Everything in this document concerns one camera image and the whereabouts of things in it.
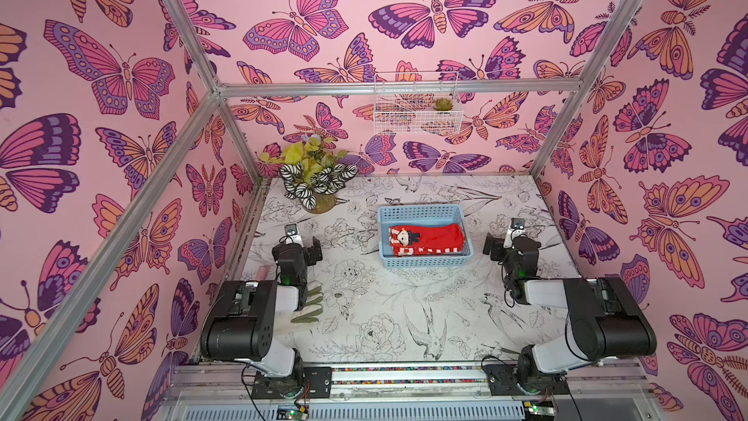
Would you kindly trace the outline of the red white striped santa sock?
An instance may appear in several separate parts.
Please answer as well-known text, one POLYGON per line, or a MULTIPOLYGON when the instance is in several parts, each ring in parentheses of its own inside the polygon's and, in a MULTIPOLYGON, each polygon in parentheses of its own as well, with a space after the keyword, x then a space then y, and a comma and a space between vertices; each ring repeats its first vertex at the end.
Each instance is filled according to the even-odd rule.
POLYGON ((421 248, 421 247, 395 246, 393 247, 393 252, 395 253, 395 256, 405 257, 405 256, 461 255, 463 253, 463 250, 461 248, 432 249, 432 248, 421 248))

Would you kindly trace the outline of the small green succulent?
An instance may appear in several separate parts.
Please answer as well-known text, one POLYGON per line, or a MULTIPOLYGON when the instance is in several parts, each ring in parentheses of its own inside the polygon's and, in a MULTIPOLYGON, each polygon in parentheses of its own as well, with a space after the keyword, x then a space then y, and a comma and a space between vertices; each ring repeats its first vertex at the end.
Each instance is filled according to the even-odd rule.
POLYGON ((447 112, 451 111, 454 108, 454 103, 452 99, 449 99, 449 97, 441 97, 440 99, 434 100, 434 105, 432 106, 432 109, 437 112, 447 112))

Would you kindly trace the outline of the glass vase with plant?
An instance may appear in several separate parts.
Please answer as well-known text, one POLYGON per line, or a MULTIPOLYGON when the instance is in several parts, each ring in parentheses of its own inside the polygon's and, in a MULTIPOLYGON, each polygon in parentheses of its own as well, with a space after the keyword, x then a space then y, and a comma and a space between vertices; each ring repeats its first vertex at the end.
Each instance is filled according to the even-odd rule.
POLYGON ((337 205, 337 193, 358 175, 357 166, 344 163, 348 152, 333 151, 326 146, 329 142, 332 138, 313 134, 286 148, 277 143, 267 145, 258 155, 260 173, 279 177, 284 196, 307 212, 329 212, 337 205))

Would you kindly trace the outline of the light blue plastic basket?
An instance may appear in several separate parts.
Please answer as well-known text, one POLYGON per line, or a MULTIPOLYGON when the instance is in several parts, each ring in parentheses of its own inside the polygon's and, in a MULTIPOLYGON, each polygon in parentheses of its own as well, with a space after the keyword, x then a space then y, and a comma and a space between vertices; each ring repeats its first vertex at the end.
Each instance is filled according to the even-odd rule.
POLYGON ((381 207, 379 257, 389 269, 461 267, 475 248, 455 204, 381 207))

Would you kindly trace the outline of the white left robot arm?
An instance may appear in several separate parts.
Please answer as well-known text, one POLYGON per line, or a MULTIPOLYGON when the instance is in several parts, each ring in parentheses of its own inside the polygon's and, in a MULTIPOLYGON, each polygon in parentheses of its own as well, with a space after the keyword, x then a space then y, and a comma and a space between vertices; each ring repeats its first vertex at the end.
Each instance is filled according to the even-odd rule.
POLYGON ((272 249, 279 272, 274 280, 227 281, 204 323, 200 337, 205 359, 252 366, 273 382, 303 377, 303 361, 296 349, 274 337, 276 317, 307 306, 309 268, 323 260, 321 242, 310 247, 285 239, 272 249))

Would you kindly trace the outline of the red snowflake patterned sock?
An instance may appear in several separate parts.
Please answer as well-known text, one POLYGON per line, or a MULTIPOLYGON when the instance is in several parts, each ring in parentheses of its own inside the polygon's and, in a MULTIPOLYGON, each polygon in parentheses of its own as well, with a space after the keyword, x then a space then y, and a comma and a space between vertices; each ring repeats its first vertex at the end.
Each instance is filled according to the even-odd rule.
POLYGON ((464 248, 465 235, 461 227, 452 223, 446 226, 425 227, 397 225, 389 228, 390 245, 421 248, 464 248))

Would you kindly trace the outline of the purple pink garden trowel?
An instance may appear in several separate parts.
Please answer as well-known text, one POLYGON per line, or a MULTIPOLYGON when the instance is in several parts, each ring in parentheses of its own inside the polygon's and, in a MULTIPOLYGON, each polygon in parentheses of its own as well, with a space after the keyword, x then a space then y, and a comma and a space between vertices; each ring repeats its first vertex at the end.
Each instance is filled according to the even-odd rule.
POLYGON ((268 276, 270 275, 271 267, 269 265, 262 265, 258 268, 254 280, 255 281, 265 281, 268 279, 268 276))

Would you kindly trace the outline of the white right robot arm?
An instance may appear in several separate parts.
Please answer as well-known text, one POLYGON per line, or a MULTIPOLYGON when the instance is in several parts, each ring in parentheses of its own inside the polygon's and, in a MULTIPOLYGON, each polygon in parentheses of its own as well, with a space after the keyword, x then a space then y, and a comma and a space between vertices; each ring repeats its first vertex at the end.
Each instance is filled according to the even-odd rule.
POLYGON ((623 279, 547 279, 538 275, 541 243, 508 231, 503 239, 487 234, 483 253, 504 269, 503 284, 516 305, 566 312, 562 334, 519 353, 514 374, 528 385, 609 359, 656 353, 656 334, 623 279))

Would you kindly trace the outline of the aluminium frame profile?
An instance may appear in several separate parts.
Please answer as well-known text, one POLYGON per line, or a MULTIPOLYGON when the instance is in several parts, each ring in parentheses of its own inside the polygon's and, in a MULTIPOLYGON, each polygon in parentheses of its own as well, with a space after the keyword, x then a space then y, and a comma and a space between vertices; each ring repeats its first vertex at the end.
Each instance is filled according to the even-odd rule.
POLYGON ((571 93, 567 106, 579 107, 577 101, 591 86, 592 79, 601 70, 607 54, 613 51, 617 39, 623 35, 623 29, 629 24, 636 9, 643 0, 621 0, 613 21, 599 41, 597 49, 591 54, 582 75, 576 79, 519 79, 519 80, 483 80, 483 81, 438 81, 421 82, 382 82, 352 84, 263 84, 228 85, 217 83, 215 74, 208 63, 208 58, 198 42, 198 38, 180 0, 164 0, 175 19, 176 26, 182 34, 185 48, 191 53, 194 64, 203 79, 208 93, 202 99, 195 116, 189 118, 179 137, 167 153, 165 160, 157 167, 153 177, 146 182, 138 196, 130 203, 114 232, 95 251, 90 265, 81 277, 78 285, 70 292, 68 302, 52 317, 50 325, 40 338, 31 345, 26 357, 21 361, 14 374, 1 392, 1 417, 4 420, 19 420, 39 392, 42 383, 47 379, 54 363, 58 361, 64 349, 72 339, 80 321, 85 317, 94 299, 99 296, 106 280, 110 277, 117 259, 124 253, 136 229, 140 228, 146 216, 154 209, 157 201, 168 187, 178 165, 187 156, 198 130, 206 119, 214 113, 225 118, 228 130, 237 150, 247 164, 253 159, 243 139, 235 117, 226 103, 229 97, 260 96, 332 96, 344 94, 360 95, 401 95, 406 93, 432 94, 443 89, 452 93, 500 93, 508 91, 560 90, 571 93))

